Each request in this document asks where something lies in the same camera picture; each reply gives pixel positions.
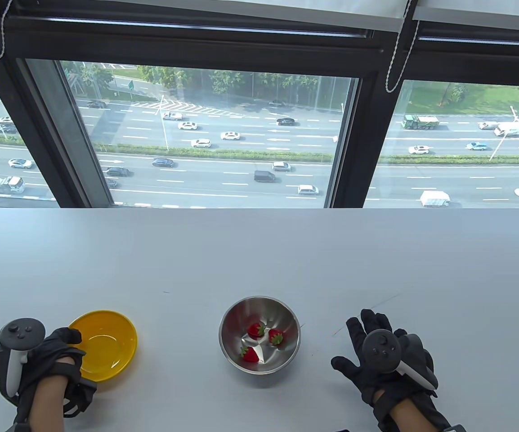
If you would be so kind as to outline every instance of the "stainless steel bowl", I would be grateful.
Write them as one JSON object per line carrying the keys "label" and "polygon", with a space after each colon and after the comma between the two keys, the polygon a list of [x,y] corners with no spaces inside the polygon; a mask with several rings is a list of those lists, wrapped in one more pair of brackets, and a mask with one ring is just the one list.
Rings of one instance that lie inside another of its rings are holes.
{"label": "stainless steel bowl", "polygon": [[[265,335],[253,339],[247,329],[261,321]],[[269,343],[268,331],[279,329],[284,341],[277,347]],[[294,359],[301,342],[301,330],[296,315],[284,303],[270,297],[247,297],[234,304],[222,318],[219,331],[220,347],[225,358],[236,368],[253,375],[268,375],[284,368]],[[241,359],[242,347],[251,347],[259,357],[258,363]]]}

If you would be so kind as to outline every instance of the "black car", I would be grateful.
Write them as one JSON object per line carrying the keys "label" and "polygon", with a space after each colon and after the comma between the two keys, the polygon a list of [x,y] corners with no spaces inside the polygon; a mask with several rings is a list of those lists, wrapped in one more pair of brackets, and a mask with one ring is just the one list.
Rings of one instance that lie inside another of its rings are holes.
{"label": "black car", "polygon": [[87,107],[89,108],[106,108],[107,105],[105,102],[101,100],[91,100],[87,103]]}
{"label": "black car", "polygon": [[106,183],[107,183],[107,187],[109,187],[109,189],[115,189],[120,185],[120,183],[118,183],[114,179],[106,179]]}
{"label": "black car", "polygon": [[171,160],[171,159],[167,159],[165,157],[157,157],[153,160],[152,162],[152,165],[153,166],[157,166],[157,167],[167,167],[167,168],[171,168],[172,166],[174,166],[174,161]]}
{"label": "black car", "polygon": [[4,132],[6,134],[17,134],[18,130],[12,124],[2,124],[0,126],[0,134],[3,134]]}
{"label": "black car", "polygon": [[132,171],[130,171],[129,169],[127,168],[122,168],[120,166],[110,166],[107,170],[106,170],[106,174],[109,175],[109,176],[116,176],[116,177],[130,177],[130,175],[132,175]]}
{"label": "black car", "polygon": [[295,120],[290,117],[284,117],[282,119],[277,119],[276,123],[278,126],[293,126],[295,124]]}

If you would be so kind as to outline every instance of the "strawberry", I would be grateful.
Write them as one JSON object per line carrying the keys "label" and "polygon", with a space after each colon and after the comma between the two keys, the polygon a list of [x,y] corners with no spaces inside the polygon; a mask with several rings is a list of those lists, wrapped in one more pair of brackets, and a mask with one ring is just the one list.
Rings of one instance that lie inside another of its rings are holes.
{"label": "strawberry", "polygon": [[260,361],[257,353],[253,350],[253,348],[242,347],[242,352],[240,354],[242,360],[244,362],[257,363]]}
{"label": "strawberry", "polygon": [[272,345],[279,345],[284,341],[284,333],[276,328],[271,329],[268,333],[269,343]]}
{"label": "strawberry", "polygon": [[247,334],[254,339],[261,338],[265,334],[265,324],[253,323],[248,327]]}

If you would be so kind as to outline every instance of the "white table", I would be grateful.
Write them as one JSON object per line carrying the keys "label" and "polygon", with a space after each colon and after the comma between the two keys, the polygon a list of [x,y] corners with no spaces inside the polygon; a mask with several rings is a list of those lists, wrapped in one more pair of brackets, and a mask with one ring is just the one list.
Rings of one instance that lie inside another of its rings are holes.
{"label": "white table", "polygon": [[[274,376],[218,345],[225,310],[253,294],[303,325]],[[113,309],[139,333],[70,431],[375,431],[329,363],[355,359],[344,322],[369,307],[420,335],[450,422],[519,430],[519,210],[0,209],[0,328]],[[14,412],[0,395],[1,431]]]}

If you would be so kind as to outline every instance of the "green truck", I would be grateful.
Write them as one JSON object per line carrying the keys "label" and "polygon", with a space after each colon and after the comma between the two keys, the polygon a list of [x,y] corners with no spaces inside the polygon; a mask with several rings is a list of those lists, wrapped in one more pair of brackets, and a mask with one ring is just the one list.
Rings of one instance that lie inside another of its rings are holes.
{"label": "green truck", "polygon": [[431,116],[403,116],[402,126],[406,129],[435,129],[439,126],[437,117]]}

